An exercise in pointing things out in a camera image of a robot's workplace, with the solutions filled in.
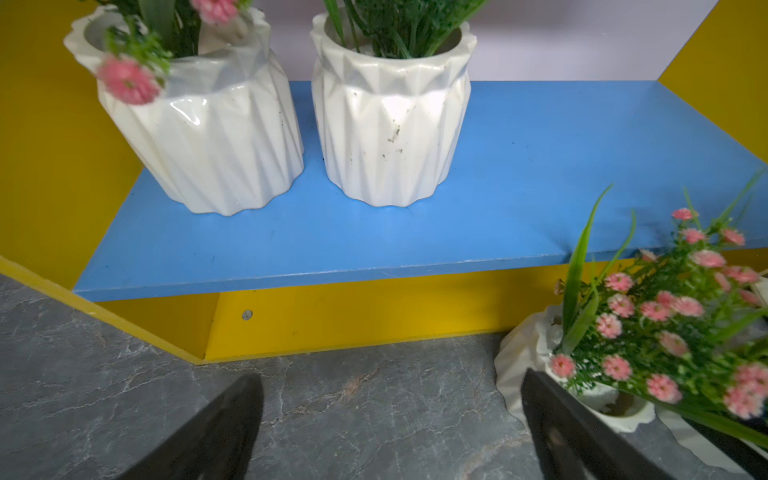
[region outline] white wall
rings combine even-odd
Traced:
[[[474,80],[656,80],[717,0],[490,0],[472,20]],[[291,80],[309,80],[323,0],[256,0]]]

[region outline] white pot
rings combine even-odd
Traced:
[[[64,43],[91,72],[105,53],[97,9],[72,24]],[[303,170],[303,145],[288,79],[270,50],[270,26],[252,8],[230,24],[204,25],[201,55],[171,62],[154,102],[120,102],[98,82],[98,97],[165,193],[196,214],[232,215],[285,193]]]
[[[552,350],[563,336],[562,325],[554,324],[556,316],[562,314],[561,306],[549,306],[544,312],[535,313],[516,326],[504,339],[494,360],[496,387],[504,396],[507,410],[528,426],[522,407],[520,387],[525,372],[531,368],[546,372],[560,381],[549,367]],[[597,386],[582,397],[581,403],[594,413],[614,432],[634,432],[641,423],[653,422],[656,417],[654,404],[633,397],[633,405],[623,415],[604,415],[599,410],[617,397],[619,392],[610,386]]]
[[[399,60],[344,48],[327,19],[313,20],[312,97],[328,177],[374,207],[431,196],[448,175],[469,101],[477,45],[469,24],[449,51]]]

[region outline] gray marble floor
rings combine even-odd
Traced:
[[[0,478],[113,478],[243,372],[264,380],[248,478],[541,478],[494,386],[500,335],[191,366],[0,276]],[[684,480],[658,422],[627,437]]]

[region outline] yellow wall panel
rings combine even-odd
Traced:
[[[221,293],[206,360],[509,330],[551,303],[567,266]],[[243,312],[253,316],[243,320]]]
[[[731,250],[723,254],[730,265],[751,266],[756,272],[768,269],[768,248]]]
[[[17,280],[29,286],[30,288],[37,290],[40,293],[44,293],[45,295],[48,295],[51,298],[58,300],[59,302],[65,303],[72,308],[80,310],[83,313],[87,313],[88,315],[93,316],[102,322],[109,323],[113,327],[118,328],[139,339],[142,339],[143,341],[148,342],[157,348],[161,348],[175,356],[178,356],[181,359],[195,364],[204,363],[202,355],[190,353],[184,348],[180,348],[175,343],[169,342],[158,334],[153,333],[148,329],[144,329],[138,325],[138,323],[141,323],[142,318],[154,319],[156,322],[163,322],[163,318],[156,316],[155,313],[143,310],[135,310],[133,313],[136,313],[136,316],[134,316],[132,319],[125,319],[122,316],[107,310],[103,306],[89,302],[81,296],[75,295],[61,285],[53,283],[50,280],[46,280],[42,276],[39,276],[37,273],[24,268],[18,263],[10,261],[2,255],[0,255],[0,274],[10,276],[12,279]],[[184,326],[180,325],[179,323],[176,323],[176,327],[184,328]]]
[[[63,44],[95,7],[0,2],[0,254],[69,289],[141,172]]]
[[[202,359],[218,300],[218,293],[205,293],[117,300],[98,305]]]
[[[768,161],[768,2],[720,0],[659,81]]]

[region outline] pink flower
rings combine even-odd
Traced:
[[[717,280],[720,284],[720,288],[722,288],[724,292],[730,292],[730,282],[725,275],[720,272],[715,272],[715,280]]]
[[[760,303],[760,299],[757,298],[757,295],[750,292],[749,290],[739,290],[739,295],[741,295],[741,299],[747,303],[752,303],[753,305],[757,305],[757,306],[763,306]]]
[[[694,262],[696,265],[705,266],[707,268],[720,268],[721,266],[725,266],[726,263],[722,255],[718,252],[713,252],[712,250],[699,250],[698,252],[693,252],[688,258],[690,258],[690,261]]]
[[[672,310],[683,316],[702,316],[704,314],[704,307],[701,306],[699,300],[689,296],[676,298],[671,307]]]
[[[674,356],[683,357],[686,353],[690,353],[688,344],[685,343],[683,337],[676,333],[661,330],[661,333],[659,333],[659,343],[665,350]]]
[[[632,376],[632,367],[630,367],[629,362],[619,355],[605,357],[603,360],[603,371],[605,375],[619,382],[629,380],[629,377]]]
[[[626,293],[633,285],[632,277],[626,273],[612,273],[605,279],[605,286],[617,292]]]
[[[108,55],[96,71],[107,91],[119,101],[129,105],[151,103],[160,94],[152,71],[131,57]]]
[[[655,373],[645,383],[648,386],[648,392],[662,402],[678,403],[683,399],[677,384],[666,375]]]
[[[680,230],[680,233],[685,237],[685,241],[688,243],[696,243],[707,239],[707,235],[704,235],[704,232],[695,228],[686,228]]]
[[[598,332],[607,339],[621,335],[621,320],[613,313],[603,313],[598,317]]]
[[[203,22],[220,25],[237,17],[237,0],[190,0]]]
[[[720,231],[720,235],[725,239],[726,242],[735,243],[736,245],[741,245],[742,247],[746,244],[744,241],[744,235],[735,230],[731,230],[730,228],[723,228]]]
[[[677,297],[666,290],[661,290],[656,294],[656,301],[664,306],[672,307],[672,302],[675,300],[677,300]]]
[[[616,315],[629,318],[634,313],[634,303],[626,295],[617,293],[608,299],[608,308]]]
[[[672,212],[672,218],[677,220],[693,220],[696,212],[692,212],[687,208],[678,208]]]
[[[672,315],[672,310],[658,302],[645,302],[640,305],[640,313],[654,322],[666,322]]]
[[[553,356],[549,366],[552,368],[552,373],[562,379],[570,379],[576,375],[576,364],[571,360],[570,356],[563,355],[562,353]]]
[[[753,395],[748,389],[732,386],[723,397],[725,406],[740,419],[751,419],[763,414],[765,399]]]
[[[733,379],[754,394],[768,397],[768,367],[762,363],[752,362],[740,366],[733,374]]]
[[[641,260],[644,262],[655,263],[656,260],[659,260],[658,255],[649,250],[645,250],[644,248],[640,249],[640,255],[642,256]]]
[[[739,283],[755,283],[760,280],[760,275],[748,266],[727,266],[723,268],[723,273]]]

